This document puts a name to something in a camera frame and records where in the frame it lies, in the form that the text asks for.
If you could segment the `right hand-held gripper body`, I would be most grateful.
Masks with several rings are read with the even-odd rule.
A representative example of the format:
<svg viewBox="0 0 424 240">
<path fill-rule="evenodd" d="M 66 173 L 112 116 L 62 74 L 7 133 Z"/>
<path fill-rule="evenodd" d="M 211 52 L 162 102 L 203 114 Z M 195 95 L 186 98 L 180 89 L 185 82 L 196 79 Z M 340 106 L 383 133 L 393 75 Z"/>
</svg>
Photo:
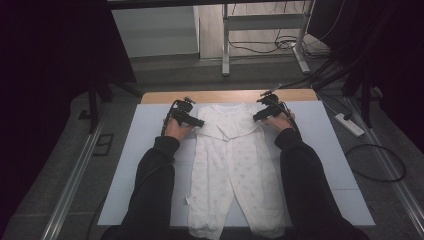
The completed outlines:
<svg viewBox="0 0 424 240">
<path fill-rule="evenodd" d="M 279 102 L 278 96 L 274 94 L 274 92 L 280 87 L 281 87 L 281 84 L 278 84 L 277 86 L 272 87 L 271 89 L 262 93 L 260 95 L 260 99 L 258 99 L 258 102 L 266 105 L 265 109 L 270 109 L 272 111 L 272 115 L 279 115 L 284 110 L 281 103 Z"/>
</svg>

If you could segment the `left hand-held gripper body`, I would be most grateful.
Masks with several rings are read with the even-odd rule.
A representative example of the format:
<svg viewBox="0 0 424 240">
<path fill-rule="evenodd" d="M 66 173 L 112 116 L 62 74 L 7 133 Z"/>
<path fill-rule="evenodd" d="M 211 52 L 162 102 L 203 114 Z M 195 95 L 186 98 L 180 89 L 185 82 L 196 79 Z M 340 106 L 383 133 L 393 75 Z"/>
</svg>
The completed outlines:
<svg viewBox="0 0 424 240">
<path fill-rule="evenodd" d="M 195 102 L 189 97 L 184 97 L 182 100 L 175 100 L 171 107 L 171 116 L 181 125 L 183 123 L 183 116 L 185 114 L 190 115 L 194 104 Z"/>
</svg>

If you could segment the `white baby romper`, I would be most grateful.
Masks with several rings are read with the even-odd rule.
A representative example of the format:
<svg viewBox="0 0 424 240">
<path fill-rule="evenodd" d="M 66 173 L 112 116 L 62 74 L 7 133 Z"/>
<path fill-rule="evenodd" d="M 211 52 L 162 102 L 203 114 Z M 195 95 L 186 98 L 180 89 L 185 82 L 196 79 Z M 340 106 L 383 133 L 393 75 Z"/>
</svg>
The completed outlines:
<svg viewBox="0 0 424 240">
<path fill-rule="evenodd" d="M 286 226 L 282 187 L 253 105 L 208 105 L 195 130 L 188 228 L 197 238 L 219 240 L 233 202 L 253 234 L 274 239 Z"/>
</svg>

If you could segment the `person's right hand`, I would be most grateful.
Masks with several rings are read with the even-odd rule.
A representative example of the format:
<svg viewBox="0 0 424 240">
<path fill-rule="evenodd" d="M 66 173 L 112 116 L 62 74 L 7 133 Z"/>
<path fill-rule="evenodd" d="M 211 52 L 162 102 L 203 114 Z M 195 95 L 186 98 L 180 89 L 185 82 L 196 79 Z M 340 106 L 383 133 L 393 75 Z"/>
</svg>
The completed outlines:
<svg viewBox="0 0 424 240">
<path fill-rule="evenodd" d="M 285 129 L 289 129 L 293 127 L 291 123 L 291 119 L 295 119 L 295 114 L 289 112 L 290 116 L 287 117 L 284 113 L 280 113 L 276 117 L 270 117 L 266 120 L 263 120 L 262 123 L 274 128 L 277 132 L 281 132 Z"/>
</svg>

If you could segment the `person's left hand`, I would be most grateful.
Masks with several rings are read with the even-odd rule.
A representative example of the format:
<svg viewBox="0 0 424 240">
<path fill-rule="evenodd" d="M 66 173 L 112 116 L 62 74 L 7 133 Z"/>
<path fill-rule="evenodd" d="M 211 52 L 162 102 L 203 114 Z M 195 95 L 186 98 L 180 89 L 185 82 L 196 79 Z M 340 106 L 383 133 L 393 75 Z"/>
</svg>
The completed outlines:
<svg viewBox="0 0 424 240">
<path fill-rule="evenodd" d="M 174 118 L 170 118 L 165 129 L 165 136 L 173 137 L 178 141 L 183 140 L 192 130 L 194 126 L 180 126 Z"/>
</svg>

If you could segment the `light blue mat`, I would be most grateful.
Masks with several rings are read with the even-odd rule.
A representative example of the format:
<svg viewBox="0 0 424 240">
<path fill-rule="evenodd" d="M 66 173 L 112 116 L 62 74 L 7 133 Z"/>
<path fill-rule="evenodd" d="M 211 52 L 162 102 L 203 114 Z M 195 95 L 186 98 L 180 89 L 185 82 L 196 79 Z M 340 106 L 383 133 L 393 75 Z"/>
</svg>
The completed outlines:
<svg viewBox="0 0 424 240">
<path fill-rule="evenodd" d="M 319 101 L 295 101 L 288 104 L 296 114 L 303 141 L 319 156 L 342 216 L 355 226 L 375 224 L 361 190 L 353 176 L 324 106 Z M 127 213 L 134 189 L 140 159 L 149 150 L 162 128 L 168 104 L 137 106 L 129 133 L 111 183 L 98 224 L 119 225 Z M 188 220 L 188 200 L 191 172 L 195 156 L 196 136 L 189 134 L 175 154 L 175 184 L 170 225 L 185 227 Z"/>
</svg>

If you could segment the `white panel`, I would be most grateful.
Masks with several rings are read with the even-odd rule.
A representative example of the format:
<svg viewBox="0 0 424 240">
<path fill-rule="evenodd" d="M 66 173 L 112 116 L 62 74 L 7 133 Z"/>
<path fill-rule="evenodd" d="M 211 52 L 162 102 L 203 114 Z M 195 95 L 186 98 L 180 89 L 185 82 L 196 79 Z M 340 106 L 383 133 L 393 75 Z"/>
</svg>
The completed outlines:
<svg viewBox="0 0 424 240">
<path fill-rule="evenodd" d="M 130 58 L 199 52 L 199 15 L 194 6 L 112 11 Z"/>
</svg>

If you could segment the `white power strip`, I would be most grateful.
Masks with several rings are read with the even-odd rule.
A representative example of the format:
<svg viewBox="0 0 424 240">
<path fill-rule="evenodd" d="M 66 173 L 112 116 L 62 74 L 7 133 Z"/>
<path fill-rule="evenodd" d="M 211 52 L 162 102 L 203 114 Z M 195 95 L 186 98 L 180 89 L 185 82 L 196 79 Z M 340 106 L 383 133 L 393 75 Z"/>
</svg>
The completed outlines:
<svg viewBox="0 0 424 240">
<path fill-rule="evenodd" d="M 337 114 L 335 116 L 335 119 L 355 137 L 360 137 L 365 134 L 365 132 L 357 124 L 355 124 L 350 118 L 348 118 L 343 113 Z"/>
</svg>

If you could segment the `black floor plate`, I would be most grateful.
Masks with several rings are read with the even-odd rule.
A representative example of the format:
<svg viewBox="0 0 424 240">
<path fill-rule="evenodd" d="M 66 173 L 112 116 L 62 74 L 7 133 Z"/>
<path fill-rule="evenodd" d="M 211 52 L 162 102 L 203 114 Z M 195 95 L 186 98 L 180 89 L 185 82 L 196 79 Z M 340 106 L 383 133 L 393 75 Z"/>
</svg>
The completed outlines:
<svg viewBox="0 0 424 240">
<path fill-rule="evenodd" d="M 113 144 L 113 139 L 113 134 L 100 134 L 96 141 L 92 155 L 96 157 L 108 156 Z"/>
</svg>

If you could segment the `black stand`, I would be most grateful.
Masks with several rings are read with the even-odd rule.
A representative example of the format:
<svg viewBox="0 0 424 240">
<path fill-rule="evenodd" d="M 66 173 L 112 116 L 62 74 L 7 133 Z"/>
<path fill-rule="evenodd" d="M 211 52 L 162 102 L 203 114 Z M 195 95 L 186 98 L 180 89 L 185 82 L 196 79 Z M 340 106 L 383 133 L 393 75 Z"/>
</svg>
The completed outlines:
<svg viewBox="0 0 424 240">
<path fill-rule="evenodd" d="M 372 100 L 377 100 L 371 94 L 372 81 L 370 73 L 363 65 L 354 67 L 342 87 L 342 93 L 346 97 L 353 97 L 356 92 L 360 93 L 360 114 L 363 122 L 368 128 L 372 127 L 370 118 L 370 103 Z"/>
<path fill-rule="evenodd" d="M 114 95 L 110 88 L 110 84 L 113 84 L 136 97 L 142 98 L 142 93 L 139 90 L 131 87 L 125 82 L 119 81 L 118 79 L 108 75 L 102 75 L 101 77 L 93 76 L 88 81 L 89 111 L 88 113 L 81 113 L 81 116 L 84 119 L 90 120 L 90 134 L 94 133 L 94 130 L 99 124 L 97 97 L 100 97 L 103 102 L 111 102 L 113 100 Z"/>
</svg>

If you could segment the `dark curtain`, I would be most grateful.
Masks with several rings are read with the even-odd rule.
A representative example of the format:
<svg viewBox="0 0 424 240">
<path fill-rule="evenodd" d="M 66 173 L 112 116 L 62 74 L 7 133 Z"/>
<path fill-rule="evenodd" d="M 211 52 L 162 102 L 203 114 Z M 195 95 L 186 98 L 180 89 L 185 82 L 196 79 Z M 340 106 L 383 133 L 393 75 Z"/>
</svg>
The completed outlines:
<svg viewBox="0 0 424 240">
<path fill-rule="evenodd" d="M 424 153 L 424 0 L 316 0 L 308 32 L 348 70 L 342 88 L 363 83 Z"/>
<path fill-rule="evenodd" d="M 107 0 L 0 0 L 0 236 L 91 81 L 135 76 Z"/>
</svg>

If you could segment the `white metal desk frame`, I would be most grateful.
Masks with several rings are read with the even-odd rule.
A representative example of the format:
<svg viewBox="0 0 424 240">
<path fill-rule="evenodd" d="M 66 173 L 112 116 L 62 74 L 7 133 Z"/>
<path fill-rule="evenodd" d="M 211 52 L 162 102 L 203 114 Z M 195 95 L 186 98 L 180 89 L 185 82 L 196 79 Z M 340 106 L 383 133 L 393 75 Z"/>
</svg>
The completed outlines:
<svg viewBox="0 0 424 240">
<path fill-rule="evenodd" d="M 302 13 L 283 13 L 269 15 L 241 15 L 229 16 L 228 5 L 222 5 L 223 17 L 223 56 L 222 56 L 222 75 L 230 74 L 230 56 L 229 56 L 229 33 L 231 31 L 250 31 L 250 30 L 271 30 L 271 29 L 297 29 L 298 36 L 295 43 L 290 47 L 296 57 L 301 72 L 309 74 L 310 68 L 307 65 L 302 50 L 302 43 L 311 17 L 315 0 L 307 0 L 308 6 Z"/>
</svg>

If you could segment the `aluminium floor rail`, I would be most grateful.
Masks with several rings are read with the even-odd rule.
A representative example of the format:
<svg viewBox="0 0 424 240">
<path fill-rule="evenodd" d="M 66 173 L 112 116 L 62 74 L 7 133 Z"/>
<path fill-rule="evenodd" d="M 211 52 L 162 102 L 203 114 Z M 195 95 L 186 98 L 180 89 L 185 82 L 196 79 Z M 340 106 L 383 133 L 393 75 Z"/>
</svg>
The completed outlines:
<svg viewBox="0 0 424 240">
<path fill-rule="evenodd" d="M 45 230 L 40 240 L 57 240 L 61 232 L 66 216 L 75 198 L 76 192 L 81 183 L 82 177 L 89 163 L 96 142 L 100 136 L 105 123 L 105 119 L 109 113 L 110 107 L 106 105 L 100 109 L 99 122 L 84 142 L 84 147 L 68 177 L 64 189 L 57 201 L 57 204 L 50 216 Z"/>
<path fill-rule="evenodd" d="M 356 120 L 358 125 L 365 132 L 365 139 L 370 144 L 382 146 L 382 143 L 376 134 L 375 130 L 367 125 L 362 119 L 360 113 L 360 106 L 353 98 L 346 97 L 344 99 L 346 104 L 352 109 L 353 118 Z M 401 176 L 401 173 L 395 168 L 392 157 L 384 149 L 377 148 L 374 150 L 377 161 L 379 162 L 383 172 L 389 178 L 397 178 Z M 421 240 L 424 240 L 424 208 L 419 204 L 415 195 L 411 192 L 407 186 L 405 180 L 399 180 L 392 184 L 392 187 L 402 203 L 407 215 L 409 216 L 412 224 L 420 235 Z"/>
</svg>

